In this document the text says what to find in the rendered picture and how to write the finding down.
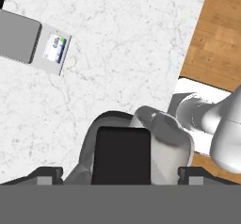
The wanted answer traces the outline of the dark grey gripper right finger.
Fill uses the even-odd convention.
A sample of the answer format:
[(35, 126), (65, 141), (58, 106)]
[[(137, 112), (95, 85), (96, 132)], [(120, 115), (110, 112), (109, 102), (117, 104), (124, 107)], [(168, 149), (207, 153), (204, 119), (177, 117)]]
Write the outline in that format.
[(212, 175), (202, 167), (179, 167), (178, 175), (179, 185), (237, 185), (235, 182)]

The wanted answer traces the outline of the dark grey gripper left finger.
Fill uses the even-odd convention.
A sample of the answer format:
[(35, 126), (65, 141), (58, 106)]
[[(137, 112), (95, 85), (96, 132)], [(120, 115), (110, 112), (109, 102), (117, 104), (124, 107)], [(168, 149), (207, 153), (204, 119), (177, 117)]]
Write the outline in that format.
[(62, 167), (39, 167), (27, 176), (5, 182), (3, 185), (61, 185), (62, 175)]

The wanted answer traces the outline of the grey and white kitchen scale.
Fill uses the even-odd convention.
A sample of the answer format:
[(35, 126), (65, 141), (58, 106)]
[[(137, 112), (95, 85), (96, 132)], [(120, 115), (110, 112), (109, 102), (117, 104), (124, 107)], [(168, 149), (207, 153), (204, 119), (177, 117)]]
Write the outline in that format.
[(49, 24), (0, 9), (0, 56), (61, 75), (72, 36)]

